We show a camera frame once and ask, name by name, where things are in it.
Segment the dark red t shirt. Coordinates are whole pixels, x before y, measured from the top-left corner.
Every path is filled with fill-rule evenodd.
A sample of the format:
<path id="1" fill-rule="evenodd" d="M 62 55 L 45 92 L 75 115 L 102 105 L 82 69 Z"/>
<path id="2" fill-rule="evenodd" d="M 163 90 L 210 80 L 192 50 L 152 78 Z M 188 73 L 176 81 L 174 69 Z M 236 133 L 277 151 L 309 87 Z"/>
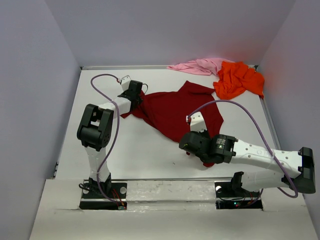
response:
<path id="1" fill-rule="evenodd" d="M 178 91 L 141 93 L 142 103 L 122 118 L 133 115 L 144 120 L 165 137 L 179 142 L 190 131 L 186 116 L 214 100 L 213 88 L 186 81 Z"/>

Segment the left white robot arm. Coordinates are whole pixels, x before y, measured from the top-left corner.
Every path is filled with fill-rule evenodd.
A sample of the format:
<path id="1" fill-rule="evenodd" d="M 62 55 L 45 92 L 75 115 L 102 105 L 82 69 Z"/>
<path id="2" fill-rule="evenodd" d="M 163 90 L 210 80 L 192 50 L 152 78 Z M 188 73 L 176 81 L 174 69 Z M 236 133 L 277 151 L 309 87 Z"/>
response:
<path id="1" fill-rule="evenodd" d="M 106 160 L 110 152 L 106 152 L 106 147 L 112 137 L 113 121 L 116 119 L 117 123 L 111 149 L 118 137 L 120 116 L 131 112 L 142 102 L 142 82 L 123 79 L 120 85 L 123 92 L 115 99 L 110 99 L 105 104 L 88 104 L 85 107 L 76 133 L 87 153 L 90 167 L 88 183 L 81 187 L 101 198 L 107 197 L 112 190 L 112 177 Z"/>

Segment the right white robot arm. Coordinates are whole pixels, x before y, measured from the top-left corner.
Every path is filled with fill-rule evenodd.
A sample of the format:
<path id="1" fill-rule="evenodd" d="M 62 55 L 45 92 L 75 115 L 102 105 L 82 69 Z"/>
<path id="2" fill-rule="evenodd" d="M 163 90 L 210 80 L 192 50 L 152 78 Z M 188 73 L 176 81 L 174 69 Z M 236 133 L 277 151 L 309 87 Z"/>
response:
<path id="1" fill-rule="evenodd" d="M 261 168 L 257 172 L 234 173 L 230 190 L 235 196 L 267 188 L 290 188 L 302 194 L 316 192 L 314 156 L 308 147 L 298 151 L 268 151 L 233 136 L 218 134 L 209 138 L 191 131 L 182 137 L 179 148 L 195 155 L 204 164 L 243 164 Z"/>

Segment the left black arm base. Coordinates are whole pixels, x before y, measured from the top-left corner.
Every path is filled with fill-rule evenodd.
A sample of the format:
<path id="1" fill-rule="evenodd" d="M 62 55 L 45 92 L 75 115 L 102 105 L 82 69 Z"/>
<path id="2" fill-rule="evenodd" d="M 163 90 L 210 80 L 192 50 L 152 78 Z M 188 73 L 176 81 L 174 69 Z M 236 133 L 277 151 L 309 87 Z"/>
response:
<path id="1" fill-rule="evenodd" d="M 111 175 L 99 185 L 92 178 L 78 184 L 81 189 L 79 208 L 82 210 L 122 211 L 127 209 L 128 184 L 113 181 Z"/>

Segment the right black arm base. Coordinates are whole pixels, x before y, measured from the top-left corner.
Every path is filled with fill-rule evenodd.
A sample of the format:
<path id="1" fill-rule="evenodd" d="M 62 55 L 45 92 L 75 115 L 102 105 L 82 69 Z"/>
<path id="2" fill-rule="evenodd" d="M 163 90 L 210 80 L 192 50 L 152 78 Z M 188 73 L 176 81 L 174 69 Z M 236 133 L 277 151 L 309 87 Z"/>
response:
<path id="1" fill-rule="evenodd" d="M 215 187 L 215 206 L 218 210 L 263 209 L 260 191 L 242 188 L 244 172 L 236 172 L 230 181 L 218 181 Z"/>

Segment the orange t shirt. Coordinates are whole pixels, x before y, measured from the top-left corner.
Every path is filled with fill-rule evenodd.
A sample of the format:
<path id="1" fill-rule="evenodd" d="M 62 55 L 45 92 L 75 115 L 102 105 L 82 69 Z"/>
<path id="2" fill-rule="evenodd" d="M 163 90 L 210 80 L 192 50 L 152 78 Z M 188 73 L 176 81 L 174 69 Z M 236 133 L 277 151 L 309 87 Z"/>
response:
<path id="1" fill-rule="evenodd" d="M 243 62 L 223 61 L 217 75 L 219 81 L 214 82 L 213 86 L 221 100 L 231 100 L 245 91 L 264 98 L 263 75 Z"/>

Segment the pink t shirt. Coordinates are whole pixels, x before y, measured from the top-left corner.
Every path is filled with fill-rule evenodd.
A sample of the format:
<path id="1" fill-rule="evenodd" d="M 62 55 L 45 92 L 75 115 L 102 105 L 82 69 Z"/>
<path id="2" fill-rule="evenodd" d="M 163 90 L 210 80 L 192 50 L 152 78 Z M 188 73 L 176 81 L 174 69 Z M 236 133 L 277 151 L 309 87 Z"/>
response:
<path id="1" fill-rule="evenodd" d="M 167 69 L 177 71 L 177 72 L 192 74 L 192 75 L 217 76 L 218 72 L 222 68 L 223 62 L 233 63 L 233 61 L 231 60 L 213 57 L 213 58 L 202 58 L 202 59 L 191 60 L 185 63 L 176 64 L 176 65 L 169 65 Z"/>

